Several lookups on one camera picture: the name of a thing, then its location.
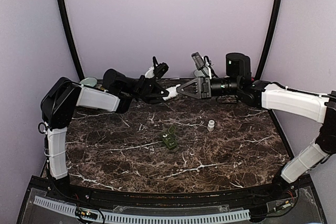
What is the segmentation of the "white pill bottle front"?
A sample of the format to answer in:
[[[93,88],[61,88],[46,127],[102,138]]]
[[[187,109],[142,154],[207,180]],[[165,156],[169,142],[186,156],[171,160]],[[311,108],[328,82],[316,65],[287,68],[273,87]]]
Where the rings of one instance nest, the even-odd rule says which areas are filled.
[[[175,86],[171,86],[169,88],[166,89],[166,91],[169,93],[168,96],[163,97],[164,101],[170,100],[172,98],[175,98],[176,96],[178,96],[178,92],[177,92],[177,88],[180,87],[180,84],[177,84]]]

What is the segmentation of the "green weekly pill organizer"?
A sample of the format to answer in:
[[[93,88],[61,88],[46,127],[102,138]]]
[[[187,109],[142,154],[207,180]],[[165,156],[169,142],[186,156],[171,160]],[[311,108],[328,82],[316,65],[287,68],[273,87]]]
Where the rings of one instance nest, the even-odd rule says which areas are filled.
[[[176,136],[175,136],[175,129],[176,127],[174,125],[171,125],[168,130],[162,132],[160,134],[160,138],[165,144],[165,146],[169,150],[173,150],[174,148],[177,147],[177,141],[176,141]]]

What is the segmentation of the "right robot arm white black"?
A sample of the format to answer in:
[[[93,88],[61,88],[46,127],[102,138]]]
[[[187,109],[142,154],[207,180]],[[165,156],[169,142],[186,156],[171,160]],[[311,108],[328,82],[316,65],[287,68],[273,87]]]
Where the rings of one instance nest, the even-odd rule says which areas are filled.
[[[177,87],[176,91],[196,99],[234,95],[248,106],[288,112],[322,125],[317,138],[289,161],[273,179],[274,184],[268,187],[269,197],[278,200],[287,193],[288,184],[335,154],[335,92],[311,93],[277,82],[254,80],[250,58],[237,52],[226,55],[226,74],[223,78],[214,78],[211,74],[197,77]]]

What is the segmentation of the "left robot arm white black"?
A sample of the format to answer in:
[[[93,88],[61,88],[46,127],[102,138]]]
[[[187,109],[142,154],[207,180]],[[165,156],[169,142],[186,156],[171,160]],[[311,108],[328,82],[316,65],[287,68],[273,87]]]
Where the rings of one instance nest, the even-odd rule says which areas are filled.
[[[49,172],[55,180],[68,175],[66,165],[66,133],[77,107],[125,113],[134,99],[155,104],[164,101],[169,91],[156,77],[138,79],[109,69],[103,75],[102,89],[60,78],[43,98],[40,108],[45,129],[45,155]]]

